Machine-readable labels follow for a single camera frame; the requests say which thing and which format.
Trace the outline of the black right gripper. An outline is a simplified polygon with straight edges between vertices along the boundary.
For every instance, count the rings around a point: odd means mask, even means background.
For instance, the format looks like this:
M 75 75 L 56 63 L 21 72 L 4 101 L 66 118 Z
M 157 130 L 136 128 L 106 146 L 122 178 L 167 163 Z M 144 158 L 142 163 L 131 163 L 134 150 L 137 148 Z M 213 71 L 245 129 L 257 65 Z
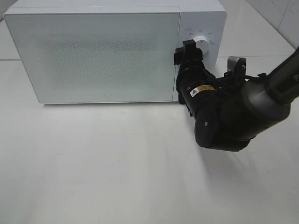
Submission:
M 183 41 L 176 48 L 174 65 L 179 66 L 176 80 L 179 103 L 187 107 L 191 117 L 201 113 L 219 116 L 222 89 L 215 76 L 203 65 L 203 53 L 194 40 Z

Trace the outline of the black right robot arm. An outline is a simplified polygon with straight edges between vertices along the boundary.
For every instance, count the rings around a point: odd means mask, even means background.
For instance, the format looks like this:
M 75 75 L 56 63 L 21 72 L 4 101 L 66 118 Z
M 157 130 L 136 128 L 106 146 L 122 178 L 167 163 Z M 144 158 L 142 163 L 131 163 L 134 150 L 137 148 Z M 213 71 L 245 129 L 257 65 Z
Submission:
M 195 119 L 200 147 L 238 152 L 259 133 L 285 120 L 299 96 L 299 53 L 294 51 L 271 73 L 246 75 L 246 60 L 230 56 L 223 77 L 203 64 L 194 40 L 174 53 L 179 103 Z

